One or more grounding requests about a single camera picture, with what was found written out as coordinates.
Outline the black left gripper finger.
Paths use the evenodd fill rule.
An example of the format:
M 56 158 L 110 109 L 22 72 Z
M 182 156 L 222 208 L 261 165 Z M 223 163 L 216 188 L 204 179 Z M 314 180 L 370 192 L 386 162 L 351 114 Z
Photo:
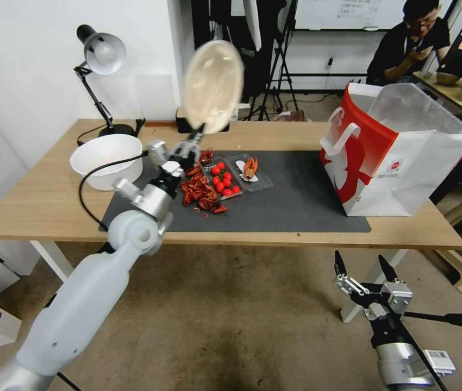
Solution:
M 199 128 L 199 129 L 196 129 L 196 130 L 193 130 L 193 131 L 203 131 L 202 128 Z M 173 148 L 173 153 L 174 154 L 188 154 L 188 151 L 189 151 L 189 147 L 188 147 L 188 137 L 186 140 L 182 141 L 182 142 L 179 142 L 177 145 L 174 146 Z
M 193 131 L 188 137 L 188 161 L 191 166 L 194 166 L 200 158 L 201 155 L 201 140 L 203 139 L 203 131 Z

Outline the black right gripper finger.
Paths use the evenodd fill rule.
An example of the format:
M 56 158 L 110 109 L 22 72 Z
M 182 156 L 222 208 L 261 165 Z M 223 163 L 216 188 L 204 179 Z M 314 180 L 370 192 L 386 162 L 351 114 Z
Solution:
M 365 296 L 369 294 L 369 289 L 364 287 L 356 279 L 348 276 L 344 261 L 338 250 L 334 252 L 334 270 L 336 277 L 334 283 L 340 288 L 340 290 L 350 296 L 355 294 L 357 296 Z
M 378 255 L 378 261 L 384 275 L 381 290 L 398 290 L 401 288 L 402 281 L 398 278 L 393 266 L 390 265 L 383 255 Z

